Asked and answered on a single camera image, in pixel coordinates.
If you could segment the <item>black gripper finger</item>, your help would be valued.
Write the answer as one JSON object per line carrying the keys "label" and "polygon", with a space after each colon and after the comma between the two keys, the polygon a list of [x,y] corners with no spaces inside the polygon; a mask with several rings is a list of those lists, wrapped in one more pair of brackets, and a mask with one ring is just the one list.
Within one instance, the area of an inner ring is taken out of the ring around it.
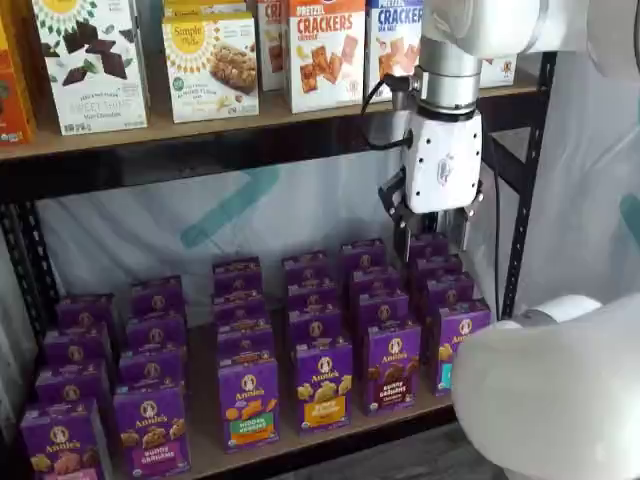
{"label": "black gripper finger", "polygon": [[406,201],[405,181],[406,171],[400,168],[378,188],[378,197],[393,223],[393,248],[401,263],[409,262],[411,222],[416,217]]}
{"label": "black gripper finger", "polygon": [[471,230],[471,221],[476,215],[478,206],[484,200],[484,187],[483,183],[477,184],[476,194],[470,204],[462,207],[458,213],[459,223],[459,240],[458,246],[460,249],[466,249],[468,238]]}

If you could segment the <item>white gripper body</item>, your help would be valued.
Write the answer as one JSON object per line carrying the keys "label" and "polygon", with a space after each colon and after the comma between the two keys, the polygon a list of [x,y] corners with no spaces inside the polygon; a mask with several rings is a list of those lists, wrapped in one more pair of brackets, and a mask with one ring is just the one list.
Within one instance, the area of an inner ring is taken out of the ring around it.
{"label": "white gripper body", "polygon": [[418,107],[405,132],[412,136],[411,147],[402,152],[408,208],[427,214],[470,205],[481,168],[481,113],[445,114]]}

